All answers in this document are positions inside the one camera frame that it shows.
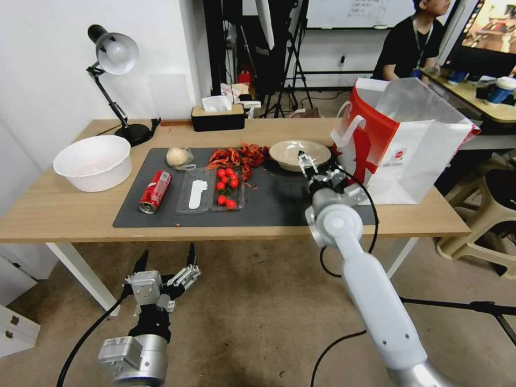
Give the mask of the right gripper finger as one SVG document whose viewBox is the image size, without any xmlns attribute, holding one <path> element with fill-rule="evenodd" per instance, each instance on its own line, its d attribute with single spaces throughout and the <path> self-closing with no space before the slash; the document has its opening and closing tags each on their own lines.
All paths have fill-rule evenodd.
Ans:
<svg viewBox="0 0 516 387">
<path fill-rule="evenodd" d="M 341 166 L 336 161 L 330 161 L 328 163 L 328 168 L 326 170 L 326 176 L 327 180 L 330 182 L 330 185 L 332 187 L 337 187 L 343 182 L 345 185 L 347 184 L 346 181 L 348 179 L 346 171 L 343 166 Z"/>
<path fill-rule="evenodd" d="M 318 175 L 318 168 L 315 165 L 313 158 L 302 150 L 298 152 L 298 165 L 305 177 Z"/>
</svg>

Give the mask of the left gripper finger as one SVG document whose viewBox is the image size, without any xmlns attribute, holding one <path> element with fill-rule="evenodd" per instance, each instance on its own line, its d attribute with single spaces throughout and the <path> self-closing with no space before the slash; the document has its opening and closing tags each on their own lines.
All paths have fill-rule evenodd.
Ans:
<svg viewBox="0 0 516 387">
<path fill-rule="evenodd" d="M 141 254 L 140 258 L 134 264 L 132 273 L 128 276 L 128 283 L 133 278 L 133 276 L 139 272 L 143 272 L 146 270 L 147 262 L 148 262 L 148 254 L 149 251 L 147 249 Z"/>
<path fill-rule="evenodd" d="M 173 277 L 173 286 L 187 291 L 197 281 L 200 274 L 195 244 L 191 242 L 187 253 L 187 264 Z"/>
</svg>

